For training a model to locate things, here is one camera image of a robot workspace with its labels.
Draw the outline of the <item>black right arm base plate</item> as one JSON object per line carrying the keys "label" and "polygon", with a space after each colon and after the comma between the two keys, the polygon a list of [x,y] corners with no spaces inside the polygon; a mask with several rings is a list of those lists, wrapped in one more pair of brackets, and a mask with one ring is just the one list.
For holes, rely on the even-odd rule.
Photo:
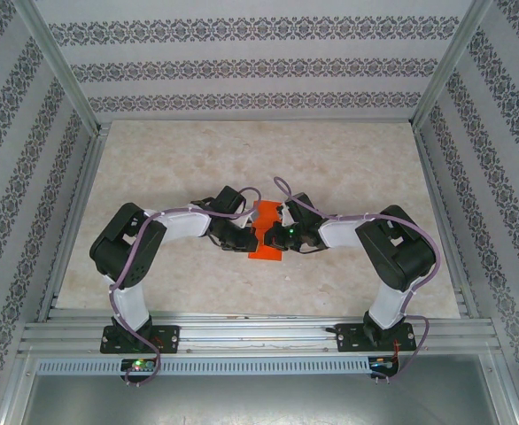
{"label": "black right arm base plate", "polygon": [[410,323],[371,331],[364,323],[339,323],[334,327],[339,352],[413,352],[417,343]]}

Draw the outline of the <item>aluminium side rail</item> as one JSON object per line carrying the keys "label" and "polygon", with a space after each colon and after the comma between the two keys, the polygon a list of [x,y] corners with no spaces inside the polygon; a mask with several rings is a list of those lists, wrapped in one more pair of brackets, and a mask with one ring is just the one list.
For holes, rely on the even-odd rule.
{"label": "aluminium side rail", "polygon": [[430,201],[438,226],[442,250],[445,255],[445,267],[451,278],[460,316],[463,319],[479,318],[480,314],[476,308],[464,266],[461,263],[458,247],[453,239],[453,232],[450,226],[449,217],[445,210],[442,191],[437,185],[434,167],[430,162],[426,146],[418,132],[414,132],[414,139],[422,163],[424,178],[430,193]]}
{"label": "aluminium side rail", "polygon": [[88,203],[89,193],[96,177],[110,127],[111,123],[103,123],[98,130],[97,136],[92,139],[88,149],[84,152],[81,169],[67,211],[66,222],[54,252],[51,269],[40,298],[35,321],[45,322],[49,317],[52,306],[56,303],[55,299],[58,297],[65,277],[68,262],[81,225],[81,218]]}

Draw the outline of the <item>aluminium frame post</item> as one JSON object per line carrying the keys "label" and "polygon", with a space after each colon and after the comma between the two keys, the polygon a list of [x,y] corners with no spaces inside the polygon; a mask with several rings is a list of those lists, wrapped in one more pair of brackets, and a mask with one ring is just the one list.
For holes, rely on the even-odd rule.
{"label": "aluminium frame post", "polygon": [[430,110],[438,100],[440,93],[461,59],[467,45],[493,4],[493,0],[471,0],[469,8],[462,17],[453,39],[450,41],[430,83],[410,119],[412,129],[420,128],[427,119]]}
{"label": "aluminium frame post", "polygon": [[89,134],[98,135],[100,124],[95,113],[35,1],[12,0],[12,2]]}

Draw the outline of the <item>aluminium frame bar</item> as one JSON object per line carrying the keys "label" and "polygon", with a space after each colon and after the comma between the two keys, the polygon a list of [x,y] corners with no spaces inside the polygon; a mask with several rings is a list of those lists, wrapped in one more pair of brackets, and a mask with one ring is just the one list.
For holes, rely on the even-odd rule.
{"label": "aluminium frame bar", "polygon": [[33,389],[38,360],[18,356],[13,364],[0,405],[0,425],[22,425]]}
{"label": "aluminium frame bar", "polygon": [[519,425],[519,397],[504,356],[489,352],[479,359],[498,424]]}

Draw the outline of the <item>left controller board with LEDs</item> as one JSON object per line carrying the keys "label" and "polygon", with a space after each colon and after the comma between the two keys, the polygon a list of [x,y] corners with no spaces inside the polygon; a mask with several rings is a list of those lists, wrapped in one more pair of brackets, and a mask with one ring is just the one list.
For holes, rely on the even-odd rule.
{"label": "left controller board with LEDs", "polygon": [[155,359],[123,359],[120,364],[122,373],[152,373],[155,369]]}

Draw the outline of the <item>orange paper sheet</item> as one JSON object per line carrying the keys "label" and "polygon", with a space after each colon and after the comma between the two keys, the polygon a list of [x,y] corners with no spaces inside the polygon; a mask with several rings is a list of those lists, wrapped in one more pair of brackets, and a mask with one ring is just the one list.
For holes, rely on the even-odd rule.
{"label": "orange paper sheet", "polygon": [[254,260],[281,261],[283,253],[276,248],[267,246],[264,243],[264,236],[268,230],[273,227],[275,222],[282,222],[279,212],[277,211],[277,208],[282,204],[275,201],[262,200],[259,203],[255,202],[254,205],[257,207],[257,214],[252,221],[252,229],[258,239],[258,246],[255,252],[248,254],[248,258]]}

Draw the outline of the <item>aluminium mounting rail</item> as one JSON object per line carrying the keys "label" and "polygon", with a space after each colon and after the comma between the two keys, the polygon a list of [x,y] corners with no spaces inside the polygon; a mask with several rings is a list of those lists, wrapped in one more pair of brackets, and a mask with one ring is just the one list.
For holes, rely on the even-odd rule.
{"label": "aluminium mounting rail", "polygon": [[[181,356],[290,357],[332,355],[337,339],[329,328],[357,323],[357,317],[189,314],[155,312],[157,325],[180,328]],[[419,319],[411,324],[422,355],[500,352],[501,343],[490,319]],[[20,356],[95,357],[110,314],[105,310],[55,309],[45,322],[28,323],[17,347]]]}

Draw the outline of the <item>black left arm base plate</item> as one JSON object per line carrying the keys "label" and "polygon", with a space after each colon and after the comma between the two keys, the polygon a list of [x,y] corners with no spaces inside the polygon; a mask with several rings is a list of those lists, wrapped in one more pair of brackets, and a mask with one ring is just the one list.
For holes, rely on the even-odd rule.
{"label": "black left arm base plate", "polygon": [[[156,347],[160,353],[174,354],[178,351],[180,328],[173,325],[151,325],[140,328],[137,334]],[[120,325],[104,328],[100,343],[103,354],[151,353],[153,349],[131,335]]]}

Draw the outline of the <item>grey metal sheet panel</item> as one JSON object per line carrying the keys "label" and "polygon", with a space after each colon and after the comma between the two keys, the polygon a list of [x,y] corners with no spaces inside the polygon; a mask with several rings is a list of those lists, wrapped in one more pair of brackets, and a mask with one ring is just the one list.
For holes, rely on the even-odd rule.
{"label": "grey metal sheet panel", "polygon": [[41,376],[23,425],[499,425],[484,388],[364,376]]}

